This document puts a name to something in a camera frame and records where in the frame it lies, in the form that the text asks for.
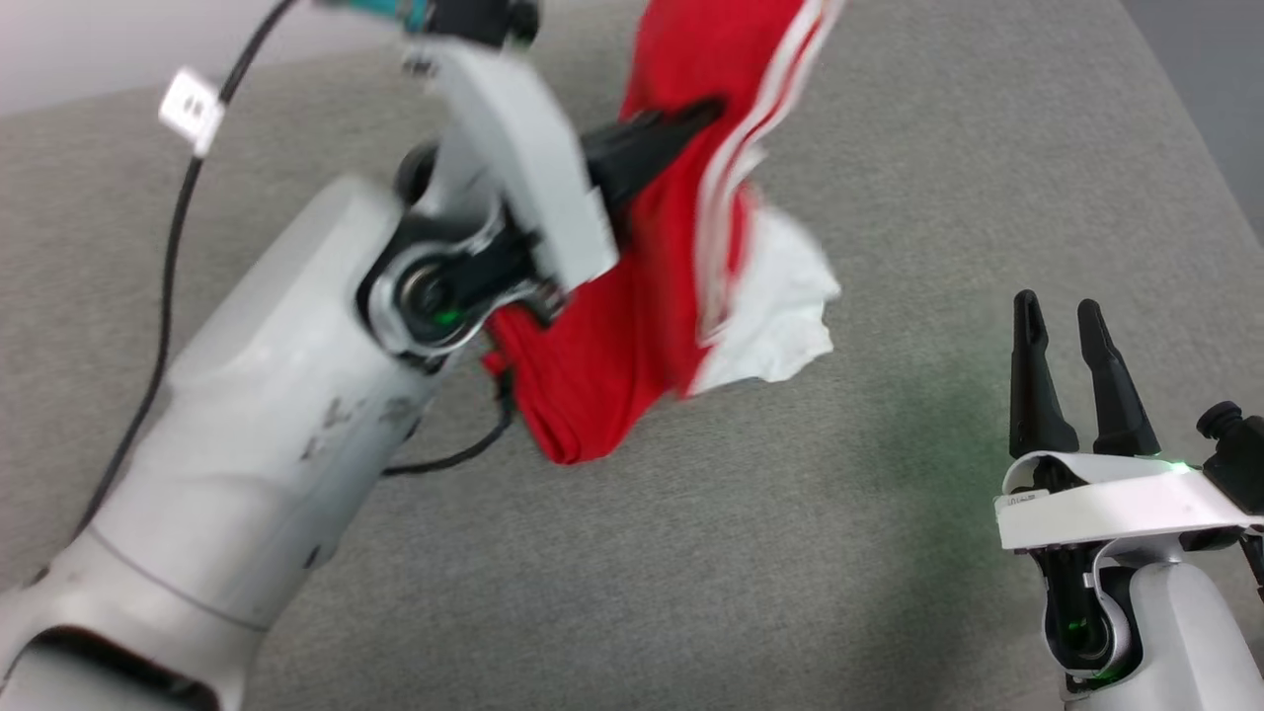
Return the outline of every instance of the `white cable clip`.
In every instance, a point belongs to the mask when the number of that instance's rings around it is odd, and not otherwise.
[[[197,72],[181,67],[171,80],[158,119],[193,144],[193,156],[205,158],[224,120],[224,102]]]

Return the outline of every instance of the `green led light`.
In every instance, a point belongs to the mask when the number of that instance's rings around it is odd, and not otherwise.
[[[455,324],[461,318],[461,312],[456,309],[450,309],[447,311],[440,311],[435,314],[435,323],[441,326],[450,326]]]

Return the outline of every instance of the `gray couch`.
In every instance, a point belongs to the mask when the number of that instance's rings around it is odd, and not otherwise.
[[[611,118],[636,4],[546,19],[580,125]],[[204,173],[177,340],[324,183],[386,180],[441,109],[396,52],[258,70]],[[0,121],[0,586],[71,530],[134,407],[186,148],[159,90]],[[1010,300],[1035,288],[1091,439],[1074,307],[1100,300],[1173,457],[1264,411],[1264,250],[1112,1],[857,0],[758,180],[820,238],[837,352],[665,401],[609,458],[521,426],[382,483],[268,639],[252,708],[1058,707],[1034,564],[999,549]],[[469,359],[403,455],[494,419]],[[1235,550],[1197,559],[1256,652]]]

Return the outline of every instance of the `white stripe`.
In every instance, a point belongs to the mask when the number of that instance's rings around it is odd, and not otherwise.
[[[728,283],[732,210],[737,189],[758,163],[762,152],[739,157],[726,173],[732,156],[744,144],[755,144],[776,128],[798,104],[830,29],[846,6],[846,0],[808,0],[791,22],[760,85],[755,109],[720,144],[703,175],[694,244],[695,291],[699,300],[699,343],[713,342],[724,318]],[[808,33],[820,20],[820,28],[804,46]],[[777,99],[785,92],[785,100]],[[756,129],[761,121],[765,125]]]
[[[719,215],[715,197],[724,178],[724,171],[733,161],[734,153],[751,130],[760,124],[776,106],[777,96],[785,85],[786,76],[794,65],[794,58],[799,53],[811,30],[811,27],[820,18],[822,0],[806,0],[794,19],[786,27],[781,42],[772,53],[769,68],[765,70],[756,94],[755,102],[746,116],[724,138],[715,154],[712,156],[707,170],[703,172],[703,182],[698,191],[698,218],[694,229],[694,291],[699,306],[699,334],[705,334],[719,319],[715,295],[718,286],[710,283],[717,254],[728,254],[729,218]]]
[[[760,158],[763,157],[763,151],[757,148],[757,143],[760,142],[760,139],[767,135],[769,132],[780,125],[781,121],[784,121],[785,118],[790,114],[790,111],[798,105],[799,97],[803,96],[803,90],[808,83],[808,77],[811,73],[811,68],[815,66],[817,57],[820,54],[820,49],[822,47],[824,47],[825,38],[829,35],[829,30],[838,20],[838,15],[842,11],[844,4],[846,0],[828,1],[827,6],[824,8],[824,14],[822,16],[820,29],[817,32],[817,34],[811,37],[809,44],[803,48],[803,54],[800,57],[800,61],[791,68],[791,75],[787,86],[784,87],[785,101],[782,101],[777,106],[776,113],[769,118],[767,123],[756,129],[751,134],[751,137],[746,140],[744,143],[746,151],[748,152],[756,151]],[[724,225],[726,235],[732,229],[729,224],[732,221],[732,214],[733,214],[732,204],[733,200],[736,200],[738,186],[742,183],[743,180],[746,180],[748,175],[751,175],[756,164],[757,161],[752,163],[739,158],[737,164],[734,164],[733,171],[726,176],[719,200],[715,202],[715,205],[718,205],[717,210],[723,210],[723,214],[720,214],[719,211],[717,213],[717,218],[726,221]],[[727,248],[728,245],[729,240],[726,239],[722,243],[722,247]],[[728,296],[732,288],[732,285],[729,283],[728,280],[728,250],[724,249],[719,252],[717,256],[714,256],[714,258],[717,259],[717,262],[713,262],[710,264],[710,283],[713,287],[710,296],[713,299],[713,305],[715,309],[714,311],[715,320],[709,324],[710,326],[709,329],[702,333],[703,343],[713,342],[715,334],[718,334],[718,331],[722,329],[723,324],[720,321],[727,315],[726,310],[729,300]]]

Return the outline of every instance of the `wall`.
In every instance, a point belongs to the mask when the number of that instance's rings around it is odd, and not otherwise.
[[[222,73],[274,0],[0,0],[0,115]],[[303,3],[260,62],[388,43],[389,23]]]
[[[1264,242],[1264,1],[1124,0],[1124,6]]]

